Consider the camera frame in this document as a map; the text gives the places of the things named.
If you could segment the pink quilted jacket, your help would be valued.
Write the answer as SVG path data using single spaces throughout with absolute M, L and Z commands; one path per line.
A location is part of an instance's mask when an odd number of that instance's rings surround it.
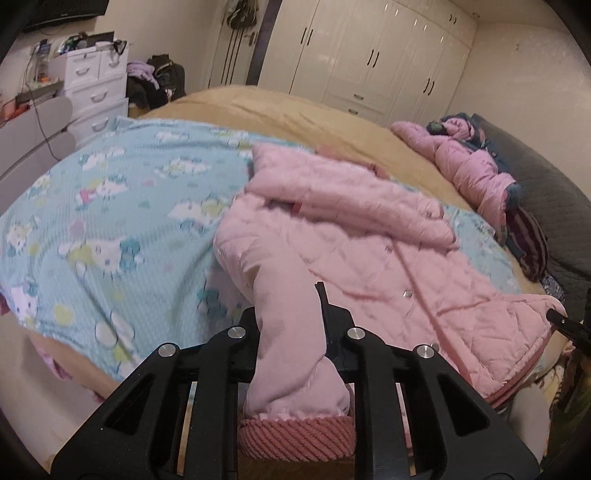
M 245 455 L 353 453 L 352 393 L 329 360 L 322 299 L 387 344 L 438 344 L 486 399 L 531 370 L 551 335 L 546 314 L 560 302 L 497 288 L 462 252 L 439 201 L 297 148 L 257 144 L 252 158 L 252 179 L 213 240 L 260 332 L 238 428 Z

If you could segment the pink floral crumpled comforter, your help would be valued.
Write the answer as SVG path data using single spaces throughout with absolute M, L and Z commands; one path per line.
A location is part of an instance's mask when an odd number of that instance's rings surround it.
M 521 186 L 505 163 L 491 153 L 484 130 L 472 117 L 449 115 L 425 126 L 396 121 L 391 131 L 431 161 L 494 229 L 497 241 L 506 243 L 507 213 L 519 206 Z

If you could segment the bags hanging on door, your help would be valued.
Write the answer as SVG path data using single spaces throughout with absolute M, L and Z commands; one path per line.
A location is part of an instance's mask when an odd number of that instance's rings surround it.
M 226 12 L 226 25 L 233 30 L 249 29 L 256 25 L 259 1 L 230 0 Z

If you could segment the blue Hello Kitty sheet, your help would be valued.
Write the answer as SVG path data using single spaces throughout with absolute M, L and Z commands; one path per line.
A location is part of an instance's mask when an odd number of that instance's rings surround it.
M 9 309 L 118 381 L 161 343 L 204 343 L 253 306 L 218 263 L 213 240 L 252 179 L 253 147 L 264 143 L 310 152 L 207 124 L 117 121 L 3 214 Z M 496 247 L 477 222 L 462 238 L 442 206 L 471 264 L 502 292 L 520 294 L 509 267 L 482 271 L 477 247 L 488 257 Z

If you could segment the black bag on floor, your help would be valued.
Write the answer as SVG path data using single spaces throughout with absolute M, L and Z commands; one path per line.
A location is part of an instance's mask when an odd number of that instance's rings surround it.
M 160 88 L 127 75 L 126 95 L 129 103 L 142 110 L 160 108 L 186 95 L 183 66 L 172 61 L 168 54 L 152 55 L 147 61 L 155 68 L 154 77 Z

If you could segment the purple clothes pile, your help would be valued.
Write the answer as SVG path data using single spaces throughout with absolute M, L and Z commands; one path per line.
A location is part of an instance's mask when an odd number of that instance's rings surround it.
M 154 77 L 155 68 L 146 62 L 131 61 L 127 63 L 126 72 L 129 77 L 150 83 L 155 90 L 160 88 Z

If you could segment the striped dark cloth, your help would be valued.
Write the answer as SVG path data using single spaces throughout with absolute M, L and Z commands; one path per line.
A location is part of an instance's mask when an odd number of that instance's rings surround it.
M 549 247 L 539 222 L 522 207 L 506 213 L 506 245 L 518 261 L 525 277 L 539 282 L 549 260 Z

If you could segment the tan bed blanket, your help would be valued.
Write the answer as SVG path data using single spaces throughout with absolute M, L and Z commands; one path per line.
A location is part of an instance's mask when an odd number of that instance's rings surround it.
M 407 185 L 446 204 L 475 212 L 437 168 L 414 152 L 385 127 L 296 96 L 256 87 L 229 86 L 185 96 L 133 119 L 175 119 L 205 122 L 293 141 L 312 149 L 328 145 L 356 162 L 379 164 Z M 88 359 L 60 342 L 27 331 L 34 348 L 50 355 L 79 385 L 97 394 L 110 394 L 117 381 Z M 548 378 L 568 341 L 554 333 L 528 381 Z

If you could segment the grey quilted headboard cushion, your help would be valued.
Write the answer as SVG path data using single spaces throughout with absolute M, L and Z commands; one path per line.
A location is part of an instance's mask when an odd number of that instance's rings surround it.
M 472 118 L 521 185 L 521 205 L 547 237 L 548 270 L 564 291 L 569 316 L 583 318 L 590 288 L 590 200 L 534 149 L 484 117 Z

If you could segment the white drawer cabinet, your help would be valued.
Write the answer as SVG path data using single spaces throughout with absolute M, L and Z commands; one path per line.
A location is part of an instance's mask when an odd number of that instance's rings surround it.
M 99 42 L 93 47 L 56 56 L 51 76 L 63 82 L 60 94 L 72 104 L 67 131 L 81 148 L 128 114 L 128 47 L 125 41 Z

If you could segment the white bedroom door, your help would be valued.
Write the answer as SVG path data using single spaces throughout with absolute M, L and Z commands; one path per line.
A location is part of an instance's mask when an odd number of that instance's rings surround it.
M 205 81 L 206 88 L 246 83 L 254 47 L 269 2 L 257 2 L 256 25 L 246 29 L 232 29 L 228 25 L 228 4 L 229 1 L 222 3 L 221 14 L 214 23 L 215 43 L 211 73 Z

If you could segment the white wardrobe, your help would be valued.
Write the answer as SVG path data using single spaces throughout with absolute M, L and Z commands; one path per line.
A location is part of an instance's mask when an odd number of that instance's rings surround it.
M 389 126 L 445 116 L 477 23 L 451 1 L 284 1 L 260 88 Z

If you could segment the grey low tv cabinet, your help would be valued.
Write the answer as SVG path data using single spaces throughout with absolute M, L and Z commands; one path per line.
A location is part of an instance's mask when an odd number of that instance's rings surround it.
M 75 137 L 67 130 L 72 113 L 67 97 L 55 97 L 1 128 L 1 213 L 40 176 L 75 151 Z

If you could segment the black wall television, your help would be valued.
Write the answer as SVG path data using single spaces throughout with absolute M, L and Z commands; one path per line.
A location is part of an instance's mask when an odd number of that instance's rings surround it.
M 45 0 L 34 9 L 22 29 L 28 33 L 43 28 L 104 16 L 108 0 Z

